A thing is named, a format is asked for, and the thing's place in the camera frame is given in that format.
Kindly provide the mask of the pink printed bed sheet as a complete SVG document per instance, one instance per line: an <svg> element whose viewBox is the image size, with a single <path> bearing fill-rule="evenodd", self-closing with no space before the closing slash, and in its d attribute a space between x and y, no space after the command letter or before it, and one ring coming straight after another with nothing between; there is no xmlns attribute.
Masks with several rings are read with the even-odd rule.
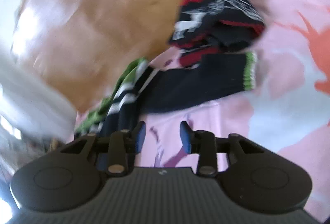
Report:
<svg viewBox="0 0 330 224"><path fill-rule="evenodd" d="M329 0L251 0L266 29L254 43L256 87L164 114L145 114L146 167L197 166L178 128L185 120L218 137L238 133L302 166L313 188L305 209L329 217Z"/></svg>

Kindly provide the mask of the black red patterned garment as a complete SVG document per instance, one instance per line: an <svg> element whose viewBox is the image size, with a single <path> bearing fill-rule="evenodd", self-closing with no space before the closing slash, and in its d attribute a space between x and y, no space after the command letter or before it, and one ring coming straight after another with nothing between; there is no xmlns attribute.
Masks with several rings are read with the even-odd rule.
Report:
<svg viewBox="0 0 330 224"><path fill-rule="evenodd" d="M180 49L180 65L187 68L206 54L245 49L264 29L250 0L182 0L169 44Z"/></svg>

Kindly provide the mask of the wooden headboard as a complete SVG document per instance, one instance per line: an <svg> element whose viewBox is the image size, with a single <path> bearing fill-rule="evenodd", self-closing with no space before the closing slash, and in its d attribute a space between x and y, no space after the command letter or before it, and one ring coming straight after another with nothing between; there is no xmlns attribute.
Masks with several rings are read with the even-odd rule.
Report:
<svg viewBox="0 0 330 224"><path fill-rule="evenodd" d="M22 0L12 51L79 112L167 48L181 0Z"/></svg>

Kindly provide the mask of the black green striped sock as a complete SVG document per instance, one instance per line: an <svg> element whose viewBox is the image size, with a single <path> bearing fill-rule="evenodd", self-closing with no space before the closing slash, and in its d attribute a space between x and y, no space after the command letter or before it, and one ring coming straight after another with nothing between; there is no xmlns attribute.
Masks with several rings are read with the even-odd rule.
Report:
<svg viewBox="0 0 330 224"><path fill-rule="evenodd" d="M144 58L131 62L110 97L103 99L99 107L88 114L75 130L74 137L92 133L97 138L109 137L115 131L133 130L139 123L143 94L159 72Z"/></svg>

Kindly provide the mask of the black green cuffed sock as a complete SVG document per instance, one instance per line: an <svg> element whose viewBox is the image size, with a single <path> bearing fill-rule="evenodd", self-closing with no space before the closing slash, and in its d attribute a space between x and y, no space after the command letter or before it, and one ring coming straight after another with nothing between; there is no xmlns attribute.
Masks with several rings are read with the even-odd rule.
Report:
<svg viewBox="0 0 330 224"><path fill-rule="evenodd" d="M257 54L207 54L192 69L151 69L138 98L141 113L166 113L256 87Z"/></svg>

